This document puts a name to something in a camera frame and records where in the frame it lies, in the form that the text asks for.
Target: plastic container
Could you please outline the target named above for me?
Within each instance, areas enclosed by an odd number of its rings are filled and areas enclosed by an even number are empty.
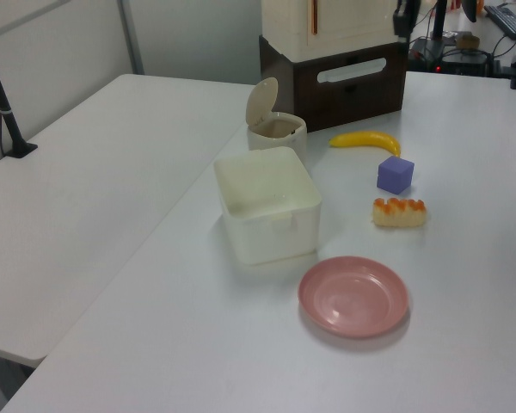
[[[275,77],[259,82],[247,101],[246,121],[249,149],[269,149],[278,146],[292,148],[306,164],[308,131],[304,119],[293,114],[272,112],[279,84]]]
[[[293,63],[397,41],[394,0],[262,0],[262,35]]]
[[[249,151],[214,163],[237,258],[258,264],[317,247],[322,198],[293,149]]]

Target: pink plate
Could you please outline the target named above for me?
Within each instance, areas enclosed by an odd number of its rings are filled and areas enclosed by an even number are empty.
[[[345,337],[375,336],[407,312],[403,281],[388,267],[359,256],[337,256],[310,268],[298,299],[324,329]]]

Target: purple cube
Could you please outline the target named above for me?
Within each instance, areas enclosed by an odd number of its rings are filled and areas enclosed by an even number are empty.
[[[378,166],[377,187],[400,194],[411,185],[415,164],[399,157],[389,157]]]

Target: dark brown box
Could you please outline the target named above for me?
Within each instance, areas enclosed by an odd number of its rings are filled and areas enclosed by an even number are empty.
[[[386,59],[379,73],[335,83],[319,83],[317,75],[338,67]],[[293,63],[260,36],[261,77],[275,77],[279,94],[274,111],[305,120],[308,132],[401,110],[407,48],[400,43],[370,47]]]

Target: plate rim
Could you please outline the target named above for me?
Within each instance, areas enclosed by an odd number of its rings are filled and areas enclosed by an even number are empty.
[[[385,271],[385,274],[388,274],[388,276],[392,280],[394,280],[397,284],[401,285],[401,287],[402,287],[401,291],[403,293],[402,311],[401,311],[401,314],[397,314],[397,317],[394,319],[394,321],[392,323],[390,323],[389,325],[387,325],[377,331],[369,331],[369,332],[366,332],[363,334],[359,334],[359,333],[356,334],[355,332],[345,332],[343,330],[336,329],[336,327],[324,323],[323,319],[316,319],[316,317],[314,317],[312,314],[310,314],[309,309],[307,308],[307,305],[304,303],[304,300],[303,300],[304,287],[305,287],[306,281],[313,275],[313,271],[319,265],[324,265],[325,262],[339,261],[342,259],[353,259],[353,260],[359,260],[362,262],[371,262],[374,265],[381,267]],[[321,327],[322,329],[324,329],[330,333],[333,333],[337,336],[342,336],[342,337],[346,337],[346,338],[367,338],[367,337],[373,337],[373,336],[380,336],[380,335],[392,330],[394,327],[396,327],[402,321],[402,319],[405,317],[405,315],[409,311],[409,291],[407,289],[407,286],[403,282],[402,278],[393,269],[387,267],[386,265],[382,264],[381,262],[372,260],[371,258],[367,258],[364,256],[333,256],[333,257],[326,258],[324,260],[317,262],[316,264],[314,264],[311,268],[309,268],[306,271],[306,273],[304,274],[304,276],[302,277],[302,279],[300,280],[300,282],[298,284],[298,303],[300,304],[300,307],[303,309],[306,316],[309,319],[311,319],[316,325]]]

